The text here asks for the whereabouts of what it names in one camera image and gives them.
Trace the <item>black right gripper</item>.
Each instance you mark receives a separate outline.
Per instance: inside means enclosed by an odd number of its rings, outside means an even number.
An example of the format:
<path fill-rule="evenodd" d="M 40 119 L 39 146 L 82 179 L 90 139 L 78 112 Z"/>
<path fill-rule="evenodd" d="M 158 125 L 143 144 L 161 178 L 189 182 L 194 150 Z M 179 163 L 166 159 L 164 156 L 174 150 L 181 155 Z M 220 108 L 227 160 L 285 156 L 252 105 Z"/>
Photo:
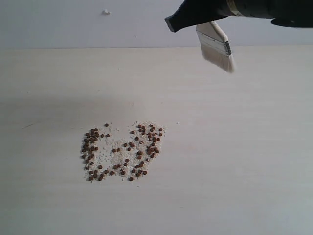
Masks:
<path fill-rule="evenodd" d="M 185 0 L 176 12 L 165 18 L 171 32 L 206 22 L 237 16 L 238 0 Z"/>

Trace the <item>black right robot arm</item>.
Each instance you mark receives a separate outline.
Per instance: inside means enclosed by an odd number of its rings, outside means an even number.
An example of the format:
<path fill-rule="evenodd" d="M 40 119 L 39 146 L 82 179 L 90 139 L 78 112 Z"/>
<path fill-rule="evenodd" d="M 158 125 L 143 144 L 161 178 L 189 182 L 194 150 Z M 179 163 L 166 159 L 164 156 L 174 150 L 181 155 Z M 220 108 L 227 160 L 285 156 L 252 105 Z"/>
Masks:
<path fill-rule="evenodd" d="M 247 17 L 270 19 L 273 25 L 290 28 L 313 27 L 312 0 L 185 0 L 165 18 L 172 32 L 198 24 Z"/>

